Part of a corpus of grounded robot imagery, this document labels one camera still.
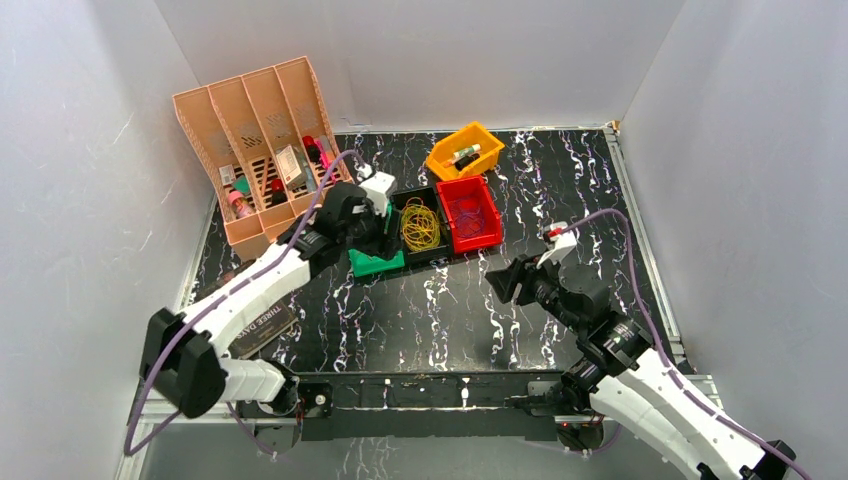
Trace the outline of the green plastic bin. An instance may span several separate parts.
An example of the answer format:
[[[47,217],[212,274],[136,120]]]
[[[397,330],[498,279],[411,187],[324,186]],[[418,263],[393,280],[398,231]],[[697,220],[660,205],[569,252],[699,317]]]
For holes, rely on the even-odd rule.
[[[386,260],[377,256],[369,256],[355,249],[348,250],[348,257],[355,277],[374,275],[405,266],[403,242],[400,238],[400,227],[397,227],[396,229],[388,228],[386,232],[391,233],[389,245],[391,247],[396,247],[395,255],[391,259]]]

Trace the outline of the red plastic bin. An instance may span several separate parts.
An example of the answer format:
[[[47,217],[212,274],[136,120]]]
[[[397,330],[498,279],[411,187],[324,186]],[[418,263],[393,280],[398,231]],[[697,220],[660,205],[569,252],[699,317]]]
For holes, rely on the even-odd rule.
[[[502,244],[501,214],[483,176],[438,182],[436,189],[451,227],[455,254]]]

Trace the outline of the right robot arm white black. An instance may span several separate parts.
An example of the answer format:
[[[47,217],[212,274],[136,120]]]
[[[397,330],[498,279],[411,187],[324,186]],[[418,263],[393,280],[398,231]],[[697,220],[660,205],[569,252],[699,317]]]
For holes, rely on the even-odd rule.
[[[794,451],[756,440],[726,418],[675,366],[666,366],[649,332],[611,303],[610,286],[585,265],[521,256],[485,275],[497,298],[537,304],[577,337],[581,358],[523,409],[564,407],[617,421],[689,479],[783,479]]]

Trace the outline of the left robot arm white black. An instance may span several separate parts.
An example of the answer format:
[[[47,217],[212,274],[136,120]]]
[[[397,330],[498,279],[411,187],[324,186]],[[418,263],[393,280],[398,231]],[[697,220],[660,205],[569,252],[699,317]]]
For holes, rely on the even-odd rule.
[[[149,320],[140,376],[193,419],[224,401],[254,401],[275,416],[294,411],[298,377],[277,361],[240,360],[232,342],[277,301],[307,285],[350,249],[389,259],[400,249],[396,179],[378,172],[339,182],[246,269],[203,300]]]

